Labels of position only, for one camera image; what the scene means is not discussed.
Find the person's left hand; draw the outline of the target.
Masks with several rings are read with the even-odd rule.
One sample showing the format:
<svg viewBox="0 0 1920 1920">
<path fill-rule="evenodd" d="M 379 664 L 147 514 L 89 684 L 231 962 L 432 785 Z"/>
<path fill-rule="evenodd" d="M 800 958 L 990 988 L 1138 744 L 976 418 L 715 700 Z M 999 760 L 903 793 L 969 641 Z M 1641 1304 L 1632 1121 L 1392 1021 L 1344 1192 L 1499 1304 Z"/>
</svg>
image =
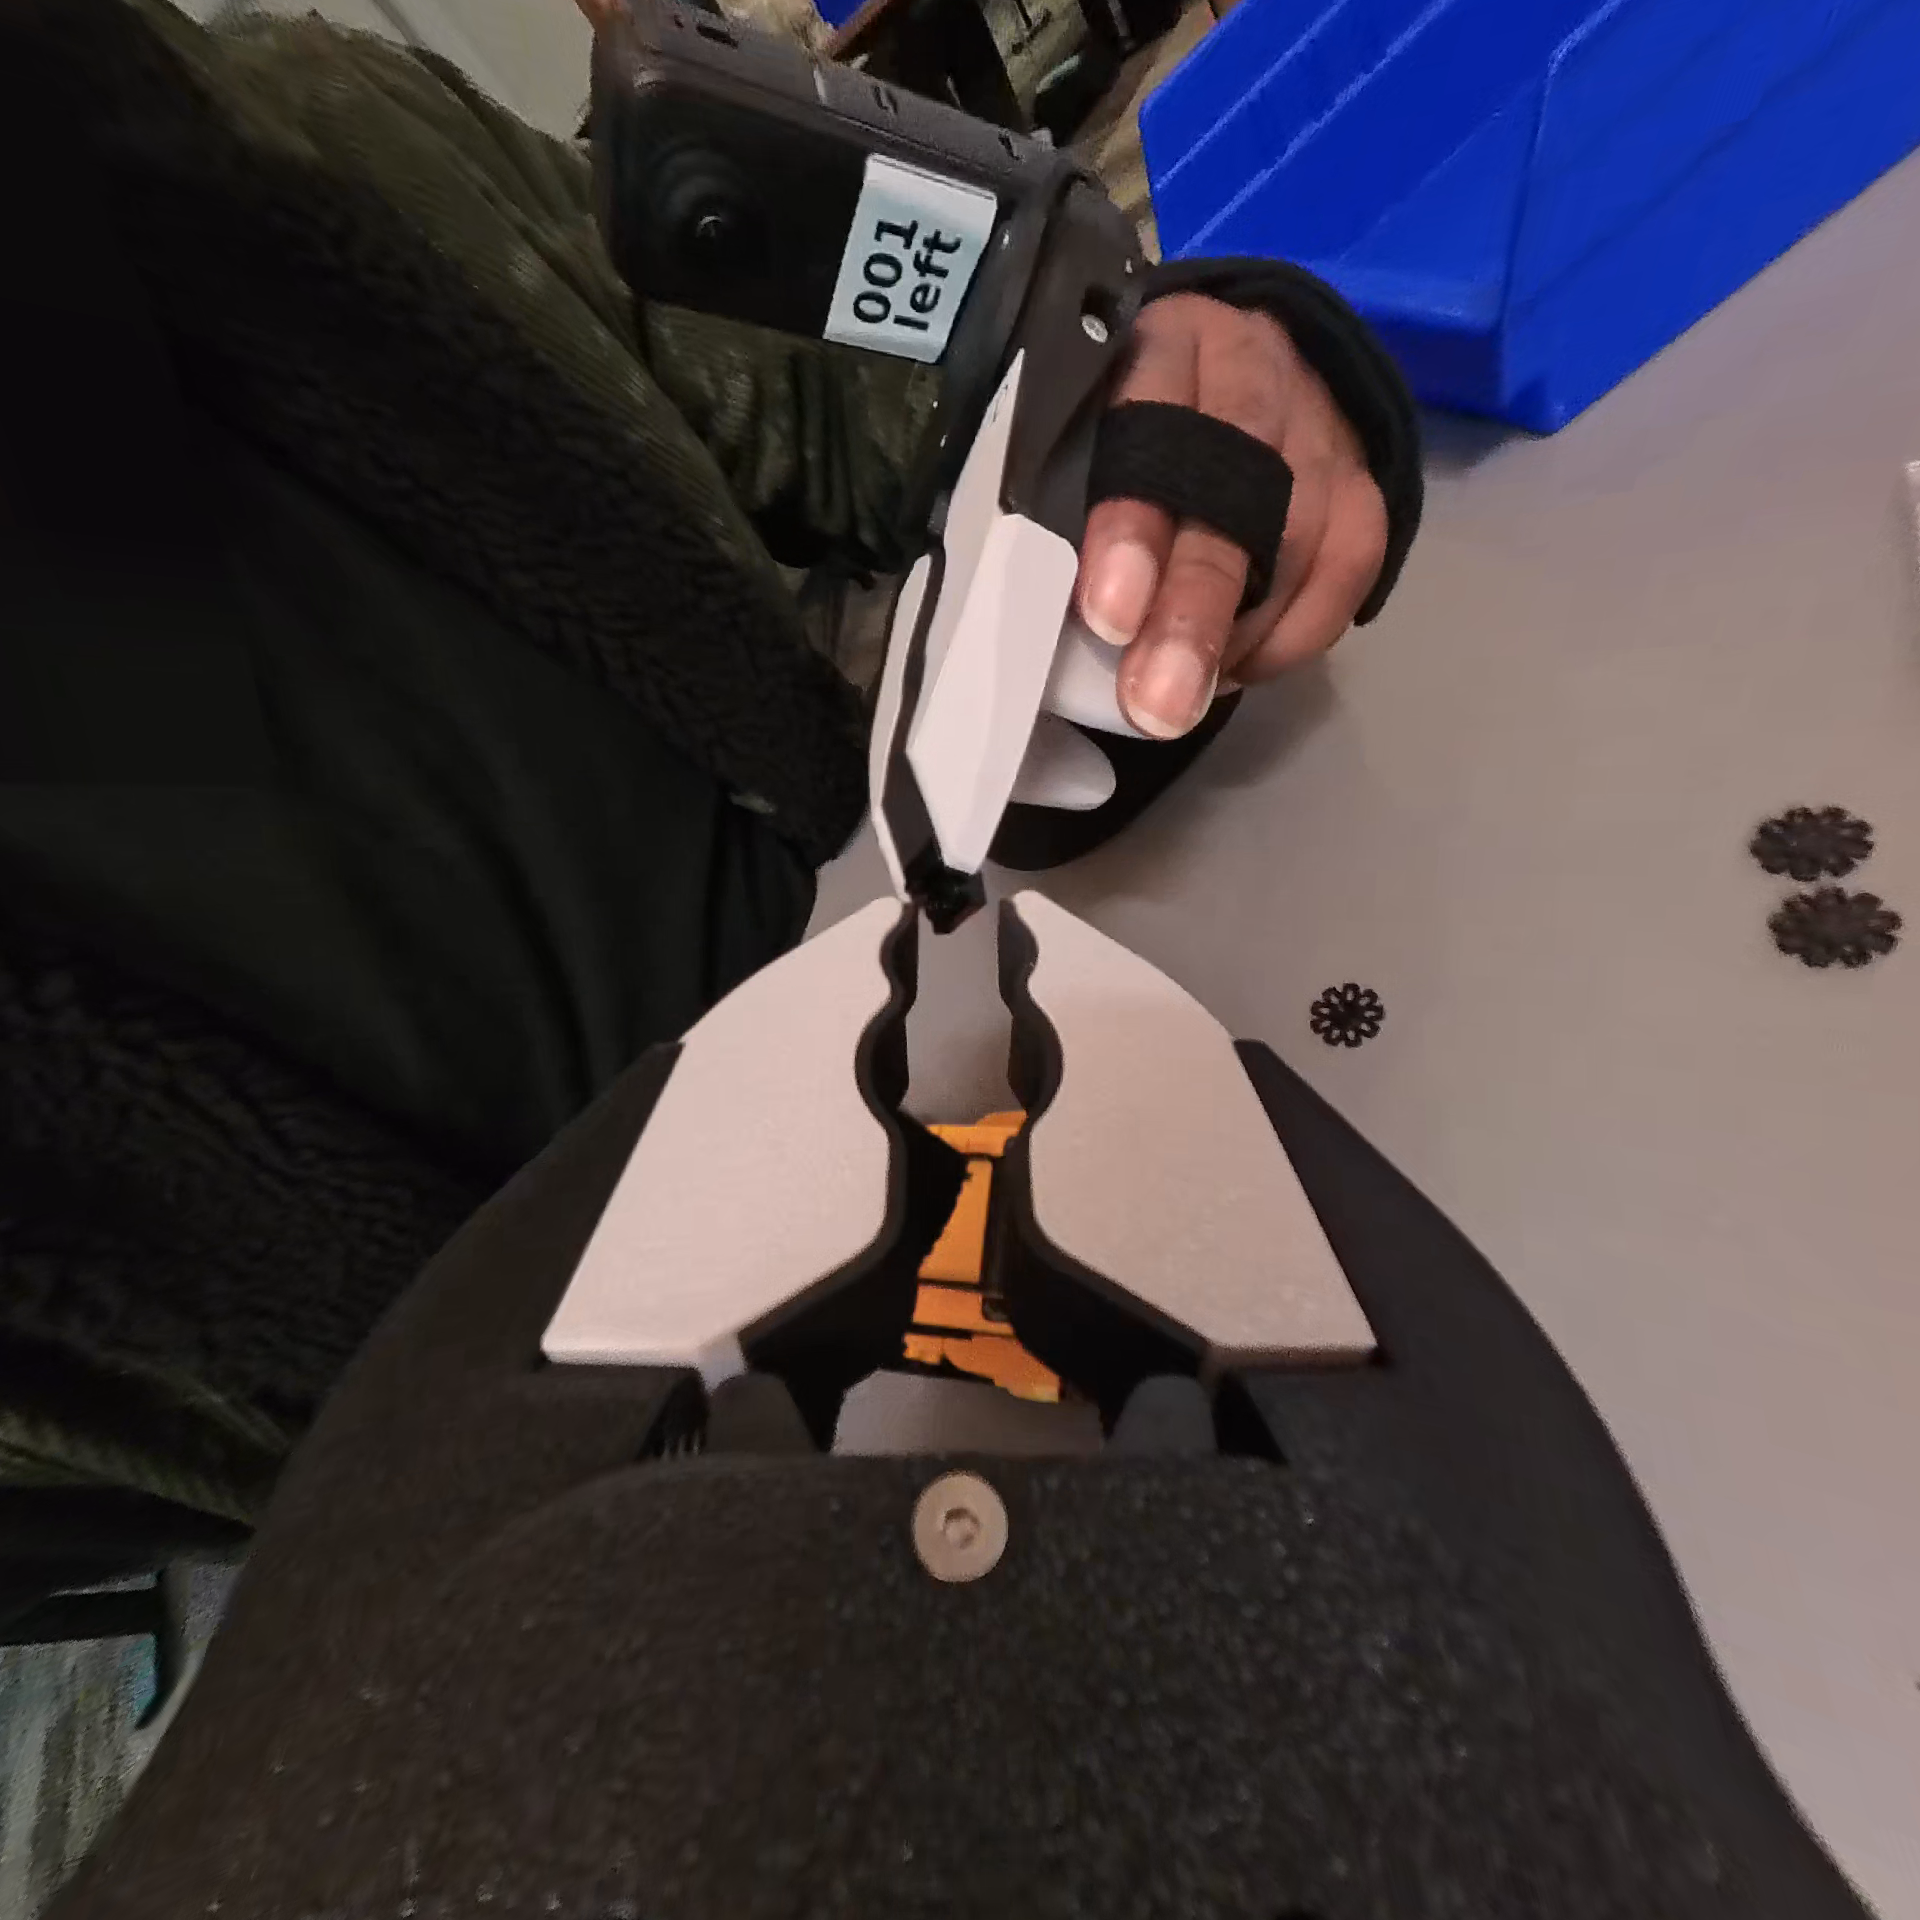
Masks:
<svg viewBox="0 0 1920 1920">
<path fill-rule="evenodd" d="M 1383 570 L 1388 513 L 1356 427 L 1270 316 L 1204 296 L 1148 305 L 1115 400 L 1234 425 L 1291 474 L 1286 537 L 1255 606 L 1242 602 L 1249 557 L 1218 531 L 1126 497 L 1089 513 L 1078 612 L 1120 649 L 1128 724 L 1175 739 L 1220 691 L 1270 684 L 1343 641 Z"/>
</svg>

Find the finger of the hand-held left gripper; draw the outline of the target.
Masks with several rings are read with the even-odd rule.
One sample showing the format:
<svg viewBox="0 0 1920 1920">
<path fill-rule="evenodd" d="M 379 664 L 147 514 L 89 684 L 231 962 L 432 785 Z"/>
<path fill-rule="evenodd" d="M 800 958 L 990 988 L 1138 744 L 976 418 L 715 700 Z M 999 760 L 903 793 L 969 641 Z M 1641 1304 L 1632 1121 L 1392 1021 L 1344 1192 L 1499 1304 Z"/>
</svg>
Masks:
<svg viewBox="0 0 1920 1920">
<path fill-rule="evenodd" d="M 1014 798 L 1078 576 L 1067 537 L 1002 504 L 1022 396 L 1015 353 L 951 491 L 928 670 L 906 737 L 940 860 L 966 875 L 987 862 Z"/>
<path fill-rule="evenodd" d="M 889 884 L 906 906 L 926 906 L 928 886 L 942 873 L 940 843 L 906 764 L 906 733 L 921 691 L 928 600 L 940 596 L 942 570 L 942 554 L 926 550 L 903 576 L 872 710 L 872 826 Z"/>
</svg>

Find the blue plastic storage bin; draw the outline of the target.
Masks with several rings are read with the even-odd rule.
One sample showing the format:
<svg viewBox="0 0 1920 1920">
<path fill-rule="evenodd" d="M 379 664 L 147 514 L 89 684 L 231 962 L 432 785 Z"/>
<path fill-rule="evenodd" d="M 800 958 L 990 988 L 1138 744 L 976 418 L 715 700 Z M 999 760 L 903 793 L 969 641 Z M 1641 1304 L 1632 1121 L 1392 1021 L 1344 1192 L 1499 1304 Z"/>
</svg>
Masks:
<svg viewBox="0 0 1920 1920">
<path fill-rule="evenodd" d="M 1550 434 L 1916 152 L 1916 3 L 1254 3 L 1142 104 L 1166 258 L 1273 257 Z"/>
</svg>

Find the person's left forearm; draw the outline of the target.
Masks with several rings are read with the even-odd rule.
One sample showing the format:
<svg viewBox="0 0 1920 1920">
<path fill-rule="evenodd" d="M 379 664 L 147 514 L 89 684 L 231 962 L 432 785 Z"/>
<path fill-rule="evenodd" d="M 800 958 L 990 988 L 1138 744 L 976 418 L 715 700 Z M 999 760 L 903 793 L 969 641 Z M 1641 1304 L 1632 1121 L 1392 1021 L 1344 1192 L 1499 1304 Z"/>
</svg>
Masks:
<svg viewBox="0 0 1920 1920">
<path fill-rule="evenodd" d="M 1329 388 L 1383 497 L 1383 565 L 1356 622 L 1362 626 L 1379 617 L 1424 520 L 1419 411 L 1394 357 L 1359 309 L 1300 264 L 1264 257 L 1178 258 L 1153 266 L 1144 288 L 1148 301 L 1198 296 L 1270 316 Z"/>
</svg>

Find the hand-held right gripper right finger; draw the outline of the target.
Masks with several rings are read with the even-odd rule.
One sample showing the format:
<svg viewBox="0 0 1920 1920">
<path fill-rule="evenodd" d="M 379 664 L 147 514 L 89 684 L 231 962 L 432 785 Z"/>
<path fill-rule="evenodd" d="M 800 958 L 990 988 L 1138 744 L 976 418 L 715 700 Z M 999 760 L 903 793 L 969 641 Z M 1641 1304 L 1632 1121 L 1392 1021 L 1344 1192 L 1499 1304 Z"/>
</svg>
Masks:
<svg viewBox="0 0 1920 1920">
<path fill-rule="evenodd" d="M 999 908 L 1006 1299 L 1062 1374 L 1352 1368 L 1377 1333 L 1231 1030 L 1035 892 Z"/>
</svg>

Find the yellow lego car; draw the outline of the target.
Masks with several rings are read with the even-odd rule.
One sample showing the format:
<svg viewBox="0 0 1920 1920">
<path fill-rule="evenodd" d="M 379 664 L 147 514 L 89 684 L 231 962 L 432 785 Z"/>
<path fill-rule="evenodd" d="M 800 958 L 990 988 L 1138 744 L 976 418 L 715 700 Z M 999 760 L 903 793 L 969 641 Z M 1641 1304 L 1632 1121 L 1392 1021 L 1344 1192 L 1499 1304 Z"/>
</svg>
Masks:
<svg viewBox="0 0 1920 1920">
<path fill-rule="evenodd" d="M 968 1178 L 919 1267 L 902 1368 L 913 1376 L 983 1382 L 1022 1403 L 1062 1406 L 1062 1378 L 1022 1345 L 998 1286 L 987 1281 L 992 1178 L 1003 1150 L 1022 1130 L 1022 1110 L 998 1110 L 975 1123 L 942 1123 L 930 1130 L 942 1146 L 961 1154 Z"/>
</svg>

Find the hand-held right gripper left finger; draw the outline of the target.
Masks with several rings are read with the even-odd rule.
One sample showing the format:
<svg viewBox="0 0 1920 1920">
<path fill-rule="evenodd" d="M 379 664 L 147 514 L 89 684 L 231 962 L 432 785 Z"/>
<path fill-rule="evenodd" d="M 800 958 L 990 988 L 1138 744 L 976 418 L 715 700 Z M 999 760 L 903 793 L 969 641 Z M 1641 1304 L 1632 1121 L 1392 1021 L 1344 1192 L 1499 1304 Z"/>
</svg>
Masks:
<svg viewBox="0 0 1920 1920">
<path fill-rule="evenodd" d="M 882 898 L 675 1048 L 542 1356 L 702 1378 L 902 1361 L 963 1158 L 903 1114 L 921 920 Z"/>
</svg>

